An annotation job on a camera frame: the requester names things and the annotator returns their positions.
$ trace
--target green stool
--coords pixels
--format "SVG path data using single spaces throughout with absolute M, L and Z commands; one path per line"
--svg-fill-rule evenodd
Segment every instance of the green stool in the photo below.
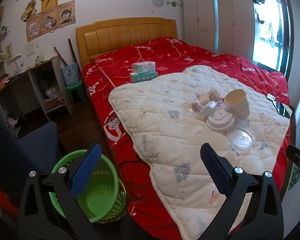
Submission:
M 74 103 L 73 96 L 72 96 L 73 90 L 77 90 L 82 101 L 87 100 L 86 90 L 84 87 L 84 83 L 82 81 L 80 81 L 80 83 L 78 83 L 78 84 L 72 85 L 70 87 L 66 87 L 66 89 L 67 89 L 67 93 L 69 95 L 69 99 L 72 104 Z

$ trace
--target white wardrobe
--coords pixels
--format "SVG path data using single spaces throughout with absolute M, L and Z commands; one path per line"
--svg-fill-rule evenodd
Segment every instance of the white wardrobe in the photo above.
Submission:
M 217 0 L 183 0 L 185 42 L 217 53 Z
M 183 0 L 183 2 L 185 42 L 221 54 L 234 54 L 253 60 L 256 25 L 258 25 L 253 0 Z

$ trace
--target tissue pack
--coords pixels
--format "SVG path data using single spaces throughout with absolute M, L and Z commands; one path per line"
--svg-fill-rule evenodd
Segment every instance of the tissue pack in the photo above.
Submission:
M 155 71 L 155 62 L 146 61 L 132 64 L 132 72 L 136 74 Z
M 138 83 L 142 81 L 152 80 L 158 76 L 158 73 L 156 71 L 150 71 L 146 73 L 130 73 L 130 82 L 131 83 Z

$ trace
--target blue gripper pad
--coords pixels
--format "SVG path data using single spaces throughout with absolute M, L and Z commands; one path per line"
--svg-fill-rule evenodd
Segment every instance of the blue gripper pad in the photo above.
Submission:
M 73 198 L 83 192 L 100 159 L 101 146 L 95 144 L 72 176 L 70 193 Z
M 223 157 L 219 157 L 209 143 L 201 146 L 200 156 L 219 193 L 229 197 L 232 191 L 230 184 L 231 177 L 229 171 L 221 163 Z

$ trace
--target blue chair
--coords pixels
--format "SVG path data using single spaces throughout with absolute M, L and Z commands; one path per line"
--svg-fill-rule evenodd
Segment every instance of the blue chair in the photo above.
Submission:
M 0 116 L 0 190 L 20 200 L 30 171 L 48 174 L 59 160 L 55 122 L 15 138 Z

